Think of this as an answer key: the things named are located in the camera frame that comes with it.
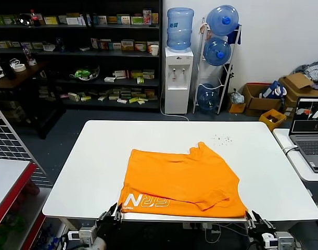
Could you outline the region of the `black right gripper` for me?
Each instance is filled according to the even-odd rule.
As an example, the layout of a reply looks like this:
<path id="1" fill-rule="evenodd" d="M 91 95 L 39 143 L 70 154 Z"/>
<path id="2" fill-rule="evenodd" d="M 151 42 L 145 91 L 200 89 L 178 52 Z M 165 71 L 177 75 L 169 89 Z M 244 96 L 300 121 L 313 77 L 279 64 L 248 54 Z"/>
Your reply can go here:
<path id="1" fill-rule="evenodd" d="M 271 224 L 268 220 L 263 219 L 258 213 L 256 213 L 254 210 L 252 211 L 252 214 L 256 221 L 259 224 L 266 225 L 269 229 L 254 229 L 255 224 L 253 221 L 253 218 L 251 217 L 250 213 L 248 211 L 245 212 L 246 214 L 246 221 L 247 221 L 247 227 L 250 229 L 248 231 L 248 235 L 251 238 L 257 239 L 258 241 L 264 241 L 264 240 L 270 240 L 275 241 L 275 230 L 274 225 Z"/>

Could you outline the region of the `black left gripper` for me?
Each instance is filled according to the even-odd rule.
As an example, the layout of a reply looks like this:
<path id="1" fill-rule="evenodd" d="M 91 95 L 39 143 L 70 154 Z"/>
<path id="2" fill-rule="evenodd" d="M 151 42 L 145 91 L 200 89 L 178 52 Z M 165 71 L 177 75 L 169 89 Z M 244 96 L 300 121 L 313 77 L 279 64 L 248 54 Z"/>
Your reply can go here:
<path id="1" fill-rule="evenodd" d="M 115 209 L 115 221 L 102 222 L 98 225 L 97 234 L 111 234 L 119 230 L 122 220 L 122 205 L 119 205 L 117 208 L 117 203 L 112 205 L 107 211 L 103 212 L 97 219 L 97 222 L 102 222 L 106 217 L 111 216 Z"/>

